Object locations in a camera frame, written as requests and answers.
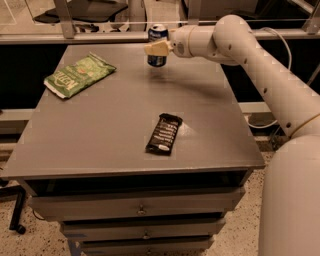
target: floor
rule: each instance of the floor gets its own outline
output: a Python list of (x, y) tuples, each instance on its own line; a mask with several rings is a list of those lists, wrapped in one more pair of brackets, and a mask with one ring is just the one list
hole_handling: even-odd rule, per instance
[[(36, 0), (27, 0), (35, 4)], [(23, 0), (8, 0), (15, 15), (15, 26), (4, 26), (4, 16), (0, 20), (0, 33), (19, 33), (22, 22), (29, 17), (29, 10), (25, 8)], [(0, 0), (0, 9), (6, 9), (4, 0)], [(148, 0), (146, 7), (152, 21), (172, 20), (172, 16), (178, 15), (175, 0)], [(33, 29), (33, 32), (41, 32), (43, 27), (34, 27), (30, 22), (26, 26)], [(52, 31), (58, 31), (57, 27), (52, 27)], [(273, 155), (267, 137), (255, 137), (266, 164)], [(6, 152), (0, 144), (0, 167), (5, 164), (6, 157), (10, 152)], [(256, 256), (258, 250), (259, 216), (261, 205), (261, 194), (263, 188), (265, 170), (255, 170), (245, 184), (247, 193), (237, 205), (236, 209), (226, 215), (226, 225), (221, 232), (215, 236), (212, 247), (204, 252), (181, 252), (164, 253), (162, 255), (175, 256)], [(14, 202), (0, 201), (0, 255), (6, 256), (69, 256), (70, 250), (66, 238), (59, 232), (57, 223), (48, 223), (39, 220), (33, 214), (31, 208), (24, 207), (21, 224), (27, 231), (24, 235), (9, 231), (8, 225), (11, 219)]]

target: chair leg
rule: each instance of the chair leg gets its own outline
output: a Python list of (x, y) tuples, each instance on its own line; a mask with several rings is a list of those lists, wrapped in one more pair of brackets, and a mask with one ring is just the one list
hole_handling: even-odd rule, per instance
[(17, 195), (16, 204), (13, 210), (9, 230), (15, 230), (19, 234), (24, 234), (26, 229), (19, 224), (20, 215), (22, 212), (26, 191), (21, 186), (12, 186), (0, 189), (0, 198)]
[(77, 246), (75, 242), (68, 240), (68, 245), (69, 245), (71, 256), (81, 255), (81, 248)]

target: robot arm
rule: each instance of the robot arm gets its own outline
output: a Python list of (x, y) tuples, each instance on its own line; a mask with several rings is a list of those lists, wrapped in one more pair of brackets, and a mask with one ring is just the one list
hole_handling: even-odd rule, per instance
[(242, 18), (228, 15), (215, 26), (183, 26), (170, 32), (167, 44), (150, 44), (146, 52), (168, 49), (163, 55), (171, 50), (178, 57), (241, 65), (288, 137), (319, 133), (319, 95), (265, 51)]
[(184, 26), (170, 44), (148, 45), (147, 54), (172, 50), (241, 65), (269, 106), (289, 142), (266, 171), (259, 256), (320, 255), (320, 98), (258, 43), (248, 24), (228, 15), (215, 26)]

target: soda can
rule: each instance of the soda can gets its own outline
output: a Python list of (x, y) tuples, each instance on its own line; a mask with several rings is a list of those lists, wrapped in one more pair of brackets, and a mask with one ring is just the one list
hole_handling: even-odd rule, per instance
[[(154, 42), (161, 39), (168, 39), (168, 29), (162, 24), (154, 24), (148, 30), (149, 42)], [(148, 55), (148, 64), (153, 67), (162, 67), (167, 62), (166, 56)]]

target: candy bar wrapper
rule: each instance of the candy bar wrapper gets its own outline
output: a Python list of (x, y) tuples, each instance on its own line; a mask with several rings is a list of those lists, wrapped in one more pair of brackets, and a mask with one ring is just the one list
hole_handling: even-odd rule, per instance
[(89, 55), (73, 65), (68, 65), (44, 80), (44, 84), (60, 98), (71, 98), (102, 78), (112, 74), (116, 68), (99, 56)]
[(146, 146), (148, 153), (170, 155), (182, 119), (178, 116), (163, 113), (153, 130)]

